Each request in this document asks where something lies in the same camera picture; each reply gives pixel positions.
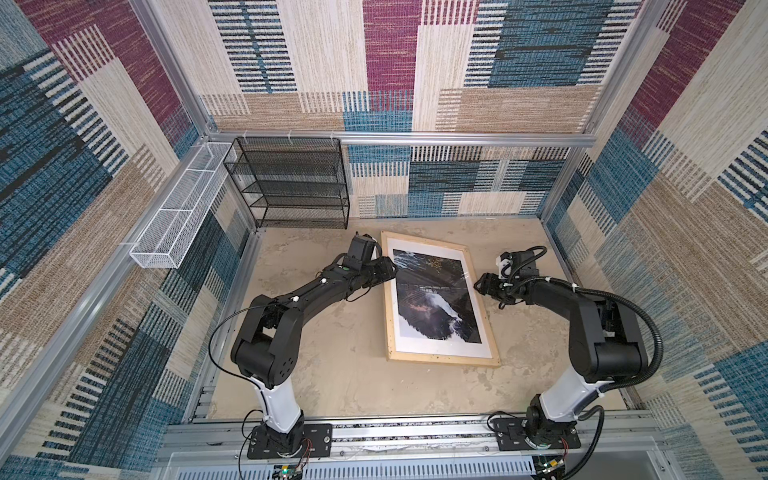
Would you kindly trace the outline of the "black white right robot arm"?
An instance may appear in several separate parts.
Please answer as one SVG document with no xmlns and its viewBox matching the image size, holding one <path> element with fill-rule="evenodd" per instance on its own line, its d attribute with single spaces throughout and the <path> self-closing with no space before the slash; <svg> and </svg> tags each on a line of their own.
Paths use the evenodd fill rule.
<svg viewBox="0 0 768 480">
<path fill-rule="evenodd" d="M 482 275 L 474 289 L 501 306 L 537 306 L 569 323 L 570 366 L 553 386 L 534 396 L 526 411 L 525 441 L 534 449 L 559 441 L 603 394 L 648 380 L 663 359 L 659 328 L 619 295 L 552 277 L 504 280 L 493 273 Z"/>
</svg>

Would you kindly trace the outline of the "colour landscape photo underneath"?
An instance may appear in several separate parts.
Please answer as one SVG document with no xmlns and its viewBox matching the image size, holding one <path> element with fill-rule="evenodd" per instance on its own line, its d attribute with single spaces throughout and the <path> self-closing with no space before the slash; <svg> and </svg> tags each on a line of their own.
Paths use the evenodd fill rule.
<svg viewBox="0 0 768 480">
<path fill-rule="evenodd" d="M 395 249 L 401 335 L 418 340 L 480 344 L 480 327 L 462 262 Z"/>
</svg>

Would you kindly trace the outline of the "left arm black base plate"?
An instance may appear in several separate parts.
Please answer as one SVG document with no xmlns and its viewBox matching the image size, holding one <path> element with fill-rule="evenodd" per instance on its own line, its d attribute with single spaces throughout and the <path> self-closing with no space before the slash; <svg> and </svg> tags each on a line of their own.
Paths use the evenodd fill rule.
<svg viewBox="0 0 768 480">
<path fill-rule="evenodd" d="M 298 459 L 330 456 L 333 426 L 330 423 L 299 423 L 288 433 L 278 432 L 265 423 L 252 429 L 247 443 L 249 460 Z"/>
</svg>

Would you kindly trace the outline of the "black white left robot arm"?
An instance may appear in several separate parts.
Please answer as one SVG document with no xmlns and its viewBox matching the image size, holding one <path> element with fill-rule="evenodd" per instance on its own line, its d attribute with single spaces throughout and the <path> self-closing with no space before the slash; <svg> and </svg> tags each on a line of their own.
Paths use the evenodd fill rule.
<svg viewBox="0 0 768 480">
<path fill-rule="evenodd" d="M 304 413 L 291 380 L 304 326 L 356 291 L 368 291 L 393 280 L 397 272 L 398 267 L 387 256 L 350 265 L 336 259 L 293 292 L 253 299 L 230 358 L 239 373 L 254 383 L 264 413 L 262 434 L 276 450 L 292 453 L 304 440 Z"/>
</svg>

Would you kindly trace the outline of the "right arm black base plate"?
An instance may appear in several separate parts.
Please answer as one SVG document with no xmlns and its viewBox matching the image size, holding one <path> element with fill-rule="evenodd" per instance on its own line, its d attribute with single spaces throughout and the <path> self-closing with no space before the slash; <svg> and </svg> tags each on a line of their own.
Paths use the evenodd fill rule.
<svg viewBox="0 0 768 480">
<path fill-rule="evenodd" d="M 492 416 L 488 424 L 500 451 L 564 450 L 582 446 L 575 422 L 543 419 L 528 426 L 524 418 Z"/>
</svg>

